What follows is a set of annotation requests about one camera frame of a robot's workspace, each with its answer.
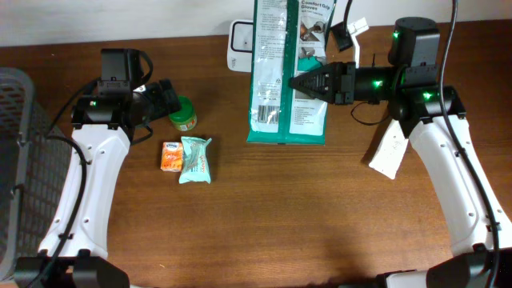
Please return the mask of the white tube with tan cap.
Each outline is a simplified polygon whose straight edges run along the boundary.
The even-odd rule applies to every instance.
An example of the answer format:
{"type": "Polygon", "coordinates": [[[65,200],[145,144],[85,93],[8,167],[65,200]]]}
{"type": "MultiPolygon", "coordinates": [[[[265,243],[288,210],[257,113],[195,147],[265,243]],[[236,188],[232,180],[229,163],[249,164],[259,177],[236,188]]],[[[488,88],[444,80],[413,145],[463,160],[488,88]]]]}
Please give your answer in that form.
{"type": "Polygon", "coordinates": [[[369,167],[394,180],[408,143],[409,139],[405,138],[399,121],[392,119],[369,163],[369,167]]]}

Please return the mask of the grey plastic mesh basket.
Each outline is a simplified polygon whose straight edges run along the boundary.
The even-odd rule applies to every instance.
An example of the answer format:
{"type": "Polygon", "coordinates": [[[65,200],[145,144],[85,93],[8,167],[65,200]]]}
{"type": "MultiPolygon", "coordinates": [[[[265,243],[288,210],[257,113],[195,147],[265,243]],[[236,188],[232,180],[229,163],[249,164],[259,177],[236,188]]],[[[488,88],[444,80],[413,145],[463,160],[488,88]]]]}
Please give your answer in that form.
{"type": "Polygon", "coordinates": [[[1,280],[20,257],[38,254],[54,220],[70,147],[45,139],[51,119],[30,77],[1,68],[1,280]]]}

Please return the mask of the green lid jar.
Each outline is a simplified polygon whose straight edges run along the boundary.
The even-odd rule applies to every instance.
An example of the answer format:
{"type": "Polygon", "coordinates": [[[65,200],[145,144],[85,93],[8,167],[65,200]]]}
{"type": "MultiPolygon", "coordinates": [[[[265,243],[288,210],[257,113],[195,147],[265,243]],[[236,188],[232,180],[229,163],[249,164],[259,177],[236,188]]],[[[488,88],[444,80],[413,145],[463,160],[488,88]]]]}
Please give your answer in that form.
{"type": "Polygon", "coordinates": [[[178,97],[181,104],[180,111],[169,115],[172,125],[179,131],[185,132],[192,130],[197,125],[197,115],[193,103],[185,96],[178,97]]]}

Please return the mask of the white barcode scanner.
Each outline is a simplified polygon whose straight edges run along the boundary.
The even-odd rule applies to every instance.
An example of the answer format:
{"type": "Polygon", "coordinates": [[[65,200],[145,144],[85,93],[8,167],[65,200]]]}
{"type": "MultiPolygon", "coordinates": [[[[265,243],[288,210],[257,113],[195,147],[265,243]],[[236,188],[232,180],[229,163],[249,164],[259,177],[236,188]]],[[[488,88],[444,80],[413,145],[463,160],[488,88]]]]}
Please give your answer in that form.
{"type": "Polygon", "coordinates": [[[252,20],[237,19],[232,21],[229,28],[227,44],[227,67],[235,72],[250,73],[253,56],[252,20]]]}

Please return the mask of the orange tissue pack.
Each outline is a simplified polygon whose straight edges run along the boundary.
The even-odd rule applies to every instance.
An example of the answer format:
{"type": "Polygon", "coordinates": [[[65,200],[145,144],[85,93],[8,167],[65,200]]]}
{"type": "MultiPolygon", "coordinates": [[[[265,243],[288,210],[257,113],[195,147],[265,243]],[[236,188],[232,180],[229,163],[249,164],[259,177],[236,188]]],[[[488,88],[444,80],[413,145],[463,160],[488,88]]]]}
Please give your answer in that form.
{"type": "Polygon", "coordinates": [[[183,145],[180,142],[164,142],[162,144],[161,170],[165,172],[181,172],[183,167],[183,145]]]}

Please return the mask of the dark green 3M package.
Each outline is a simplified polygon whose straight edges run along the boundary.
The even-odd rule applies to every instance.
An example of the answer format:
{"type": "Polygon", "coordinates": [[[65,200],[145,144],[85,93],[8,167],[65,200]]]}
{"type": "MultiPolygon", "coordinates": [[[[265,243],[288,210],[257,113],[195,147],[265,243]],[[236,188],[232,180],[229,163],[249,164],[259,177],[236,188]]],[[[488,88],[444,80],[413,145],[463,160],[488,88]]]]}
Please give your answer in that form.
{"type": "Polygon", "coordinates": [[[326,102],[290,83],[327,64],[336,5],[336,0],[255,1],[248,142],[324,144],[326,102]]]}

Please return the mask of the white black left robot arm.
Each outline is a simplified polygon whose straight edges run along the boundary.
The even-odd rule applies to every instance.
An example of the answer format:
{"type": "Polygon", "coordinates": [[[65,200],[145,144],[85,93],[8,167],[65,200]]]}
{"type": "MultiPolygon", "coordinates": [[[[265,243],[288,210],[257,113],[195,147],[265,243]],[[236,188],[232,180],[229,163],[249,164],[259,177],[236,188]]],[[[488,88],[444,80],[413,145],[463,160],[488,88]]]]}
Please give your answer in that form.
{"type": "Polygon", "coordinates": [[[128,274],[107,259],[107,227],[114,190],[137,128],[182,108],[168,78],[129,86],[98,80],[78,98],[68,138],[69,169],[58,208],[38,253],[20,257],[14,269],[19,287],[128,287],[128,274]]]}

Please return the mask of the mint green wipes packet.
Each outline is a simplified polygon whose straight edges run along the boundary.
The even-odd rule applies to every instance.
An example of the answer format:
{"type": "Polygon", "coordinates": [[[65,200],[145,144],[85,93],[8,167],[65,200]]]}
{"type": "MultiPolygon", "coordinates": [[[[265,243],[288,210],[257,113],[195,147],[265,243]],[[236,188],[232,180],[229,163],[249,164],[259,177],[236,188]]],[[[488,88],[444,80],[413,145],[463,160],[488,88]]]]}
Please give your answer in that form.
{"type": "Polygon", "coordinates": [[[183,145],[183,168],[178,182],[211,183],[210,168],[206,157],[206,149],[212,139],[207,140],[196,137],[181,137],[183,145]]]}

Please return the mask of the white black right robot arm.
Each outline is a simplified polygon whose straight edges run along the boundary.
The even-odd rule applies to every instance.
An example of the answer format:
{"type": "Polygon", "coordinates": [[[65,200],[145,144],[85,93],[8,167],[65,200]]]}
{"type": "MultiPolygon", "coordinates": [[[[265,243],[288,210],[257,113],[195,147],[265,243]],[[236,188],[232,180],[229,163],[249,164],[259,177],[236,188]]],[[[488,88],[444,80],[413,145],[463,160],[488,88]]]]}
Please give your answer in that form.
{"type": "Polygon", "coordinates": [[[427,270],[397,270],[366,287],[508,287],[511,222],[472,144],[466,109],[442,80],[435,21],[396,21],[388,65],[332,62],[290,80],[290,87],[329,104],[387,102],[392,119],[418,153],[450,232],[452,258],[427,270]]]}

